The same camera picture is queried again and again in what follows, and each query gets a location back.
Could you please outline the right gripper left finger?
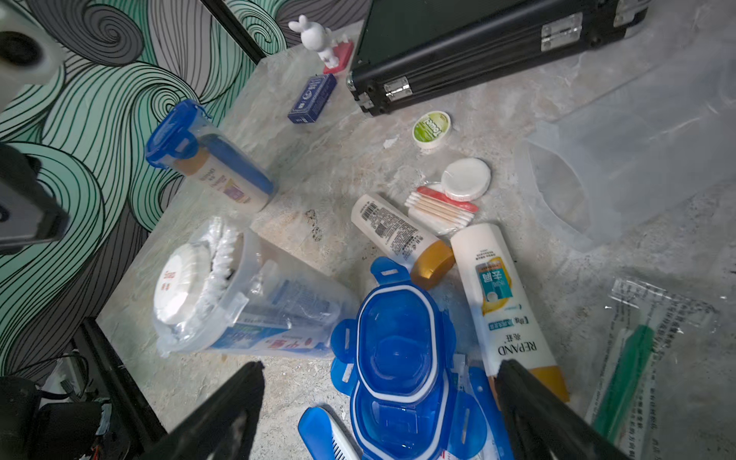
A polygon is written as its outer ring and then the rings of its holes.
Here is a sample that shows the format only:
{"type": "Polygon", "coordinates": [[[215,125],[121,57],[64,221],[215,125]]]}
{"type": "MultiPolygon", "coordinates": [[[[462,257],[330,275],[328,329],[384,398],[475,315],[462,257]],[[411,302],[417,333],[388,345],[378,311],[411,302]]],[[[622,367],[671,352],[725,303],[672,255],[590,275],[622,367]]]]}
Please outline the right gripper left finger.
{"type": "Polygon", "coordinates": [[[245,364],[143,459],[247,459],[254,443],[266,381],[260,361],[245,364]]]}

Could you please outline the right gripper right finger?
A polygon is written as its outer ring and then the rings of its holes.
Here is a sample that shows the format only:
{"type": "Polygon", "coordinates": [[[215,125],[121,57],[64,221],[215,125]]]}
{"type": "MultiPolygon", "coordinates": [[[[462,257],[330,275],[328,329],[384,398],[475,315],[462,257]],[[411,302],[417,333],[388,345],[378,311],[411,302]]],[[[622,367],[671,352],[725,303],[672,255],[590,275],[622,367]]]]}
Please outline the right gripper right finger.
{"type": "Polygon", "coordinates": [[[515,360],[500,365],[496,394],[516,459],[627,459],[515,360]]]}

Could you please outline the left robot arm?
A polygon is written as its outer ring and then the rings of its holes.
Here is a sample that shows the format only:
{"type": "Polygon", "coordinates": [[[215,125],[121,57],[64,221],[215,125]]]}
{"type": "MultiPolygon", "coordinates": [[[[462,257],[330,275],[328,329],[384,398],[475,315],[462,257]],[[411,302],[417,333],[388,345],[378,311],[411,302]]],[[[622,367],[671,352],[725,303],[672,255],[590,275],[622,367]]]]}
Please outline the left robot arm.
{"type": "MultiPolygon", "coordinates": [[[[11,1],[1,3],[1,110],[24,87],[44,85],[61,70],[59,44],[11,1]]],[[[1,254],[61,240],[70,217],[40,181],[41,158],[24,143],[1,141],[1,254]]]]}

